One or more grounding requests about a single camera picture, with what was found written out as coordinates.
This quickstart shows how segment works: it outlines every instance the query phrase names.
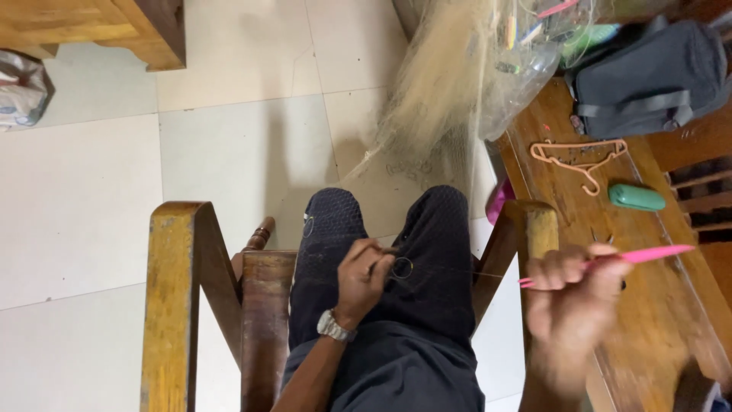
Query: plastic bag on floor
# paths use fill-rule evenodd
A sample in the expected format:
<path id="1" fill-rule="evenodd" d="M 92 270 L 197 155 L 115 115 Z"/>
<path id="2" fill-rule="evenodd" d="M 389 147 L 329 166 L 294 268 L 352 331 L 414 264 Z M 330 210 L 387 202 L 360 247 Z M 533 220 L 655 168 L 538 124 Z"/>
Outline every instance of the plastic bag on floor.
<path id="1" fill-rule="evenodd" d="M 44 72 L 40 63 L 0 51 L 0 130 L 38 122 L 48 98 Z"/>

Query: gray bag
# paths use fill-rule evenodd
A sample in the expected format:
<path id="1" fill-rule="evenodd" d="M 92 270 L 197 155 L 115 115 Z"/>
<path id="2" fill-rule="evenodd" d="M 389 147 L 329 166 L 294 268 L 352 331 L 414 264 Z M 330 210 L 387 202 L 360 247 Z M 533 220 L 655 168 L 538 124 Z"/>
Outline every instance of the gray bag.
<path id="1" fill-rule="evenodd" d="M 565 74 L 579 134 L 675 130 L 727 103 L 732 81 L 722 40 L 702 23 L 657 19 L 639 40 L 618 44 L 600 46 Z"/>

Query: right hand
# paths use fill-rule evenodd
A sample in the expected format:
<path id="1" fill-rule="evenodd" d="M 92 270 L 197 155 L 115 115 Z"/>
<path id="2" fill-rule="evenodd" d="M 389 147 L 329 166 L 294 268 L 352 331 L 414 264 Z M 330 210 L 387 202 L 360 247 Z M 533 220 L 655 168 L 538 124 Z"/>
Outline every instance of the right hand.
<path id="1" fill-rule="evenodd" d="M 354 242 L 338 266 L 338 305 L 333 318 L 341 328 L 353 331 L 378 303 L 394 261 L 376 239 Z"/>
<path id="2" fill-rule="evenodd" d="M 617 253 L 599 243 L 570 246 L 527 264 L 535 283 L 526 314 L 531 361 L 559 391 L 584 387 L 590 355 L 615 321 L 621 281 L 632 269 Z"/>

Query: green container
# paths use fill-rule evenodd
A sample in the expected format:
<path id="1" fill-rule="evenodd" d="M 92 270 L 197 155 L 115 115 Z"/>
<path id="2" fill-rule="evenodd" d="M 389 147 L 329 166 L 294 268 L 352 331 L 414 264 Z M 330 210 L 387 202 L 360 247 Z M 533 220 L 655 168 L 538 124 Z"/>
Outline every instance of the green container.
<path id="1" fill-rule="evenodd" d="M 666 201 L 658 192 L 631 185 L 612 185 L 608 189 L 608 196 L 615 206 L 620 207 L 631 207 L 649 212 L 666 207 Z"/>

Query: silver watch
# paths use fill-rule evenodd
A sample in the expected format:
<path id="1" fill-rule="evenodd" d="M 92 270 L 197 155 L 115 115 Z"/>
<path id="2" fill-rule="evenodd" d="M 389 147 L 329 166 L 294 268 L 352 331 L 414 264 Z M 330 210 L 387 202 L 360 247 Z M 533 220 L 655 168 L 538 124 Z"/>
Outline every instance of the silver watch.
<path id="1" fill-rule="evenodd" d="M 321 315 L 318 321 L 318 333 L 327 335 L 341 342 L 353 342 L 356 337 L 356 331 L 349 331 L 341 328 L 333 319 L 333 309 L 328 309 Z"/>

